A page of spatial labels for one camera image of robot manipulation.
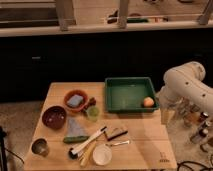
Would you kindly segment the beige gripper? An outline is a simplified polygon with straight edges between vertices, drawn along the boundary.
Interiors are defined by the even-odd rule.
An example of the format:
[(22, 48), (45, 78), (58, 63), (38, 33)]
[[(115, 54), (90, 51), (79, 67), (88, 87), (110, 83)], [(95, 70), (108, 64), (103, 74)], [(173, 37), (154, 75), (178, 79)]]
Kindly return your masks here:
[(171, 104), (166, 101), (160, 101), (161, 123), (166, 125), (170, 120)]

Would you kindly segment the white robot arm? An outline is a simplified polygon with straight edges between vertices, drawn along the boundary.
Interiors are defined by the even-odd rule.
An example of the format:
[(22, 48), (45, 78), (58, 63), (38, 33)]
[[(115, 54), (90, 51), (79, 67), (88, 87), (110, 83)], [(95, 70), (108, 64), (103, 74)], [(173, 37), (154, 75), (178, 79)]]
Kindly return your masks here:
[(213, 88), (203, 83), (205, 75), (204, 66), (196, 61), (170, 68), (164, 73), (164, 85), (158, 92), (162, 124), (169, 122), (174, 114), (172, 107), (182, 98), (213, 115)]

